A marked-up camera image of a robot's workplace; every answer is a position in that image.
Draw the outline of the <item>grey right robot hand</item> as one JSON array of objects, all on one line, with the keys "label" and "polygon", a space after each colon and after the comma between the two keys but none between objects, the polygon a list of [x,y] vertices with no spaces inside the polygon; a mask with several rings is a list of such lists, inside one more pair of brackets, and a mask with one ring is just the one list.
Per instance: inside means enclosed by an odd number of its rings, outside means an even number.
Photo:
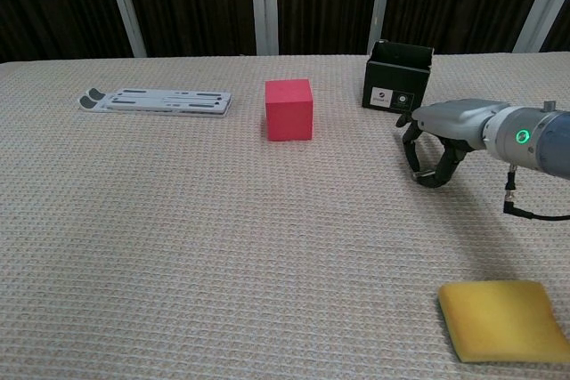
[{"label": "grey right robot hand", "polygon": [[[395,126],[406,128],[402,138],[403,149],[414,181],[431,189],[444,186],[469,152],[485,148],[483,131],[486,123],[508,106],[507,102],[462,99],[438,102],[403,113]],[[444,147],[443,155],[432,170],[420,167],[415,149],[416,140],[423,133],[434,135]]]}]

